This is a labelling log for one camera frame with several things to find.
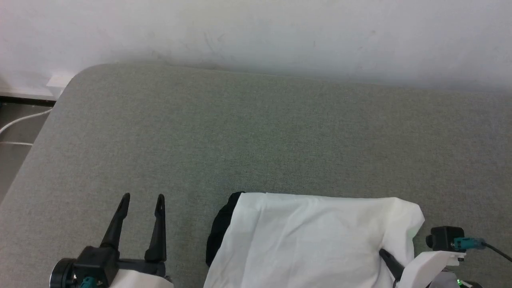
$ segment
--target gray table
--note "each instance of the gray table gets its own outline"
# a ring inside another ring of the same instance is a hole
[[[157,195],[168,272],[201,287],[211,222],[235,191],[418,203],[512,252],[512,98],[169,66],[102,65],[65,89],[0,206],[2,287],[44,287],[98,245],[125,192],[123,257],[143,257]],[[471,251],[457,271],[509,287],[512,263]]]

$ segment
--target folded white fabric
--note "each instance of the folded white fabric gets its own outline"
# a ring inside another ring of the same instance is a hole
[[[378,251],[414,259],[424,218],[398,198],[243,193],[205,288],[391,288]]]

